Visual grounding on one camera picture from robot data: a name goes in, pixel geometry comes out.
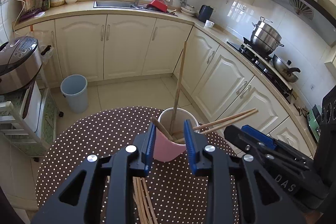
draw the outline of polka dot tablecloth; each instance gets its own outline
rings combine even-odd
[[[36,197],[41,207],[57,187],[88,155],[109,156],[132,144],[137,134],[146,132],[150,117],[159,117],[162,110],[150,107],[127,107],[105,110],[83,118],[66,129],[51,146],[41,163],[36,184]],[[230,146],[215,133],[210,144],[235,155]],[[194,177],[188,157],[182,153],[170,162],[153,160],[146,178],[157,221],[163,223],[205,223],[207,177]],[[239,222],[237,196],[231,178],[235,223]],[[137,209],[135,222],[140,224]]]

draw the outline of cabinet handle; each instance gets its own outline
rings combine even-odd
[[[106,41],[109,40],[109,36],[110,36],[110,25],[107,25]]]
[[[240,95],[240,99],[242,99],[242,98],[244,97],[244,94],[245,94],[248,90],[250,90],[251,88],[252,88],[252,86],[249,85],[249,86],[247,87],[247,89],[244,90],[244,91],[241,93],[241,95]]]
[[[104,40],[104,33],[105,33],[105,26],[102,25],[102,26],[101,26],[101,38],[100,38],[101,41]]]
[[[240,90],[247,84],[247,81],[244,81],[244,83],[239,87],[239,89],[236,91],[236,94],[239,95]]]
[[[54,45],[54,31],[51,31],[51,43],[52,43],[52,46],[55,47],[55,45]]]
[[[154,29],[154,33],[153,33],[153,38],[152,38],[152,41],[154,41],[154,39],[155,39],[155,37],[156,37],[156,31],[158,30],[158,28],[157,27],[155,27],[155,29]]]
[[[212,61],[212,59],[213,59],[214,56],[215,56],[215,51],[212,51],[212,53],[209,55],[207,64],[209,64]]]

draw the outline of gas stove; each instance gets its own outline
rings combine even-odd
[[[247,60],[249,60],[266,78],[275,86],[282,96],[290,104],[292,99],[292,86],[277,72],[270,63],[270,56],[261,56],[252,49],[251,42],[244,37],[244,44],[238,45],[227,42],[231,47],[240,52]]]

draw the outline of rice cooker lid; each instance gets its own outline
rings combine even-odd
[[[0,75],[24,63],[38,47],[34,37],[18,37],[0,46]]]

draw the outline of black kettle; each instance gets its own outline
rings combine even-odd
[[[202,5],[201,9],[199,10],[198,20],[205,23],[207,20],[210,19],[213,12],[213,8],[210,6]]]

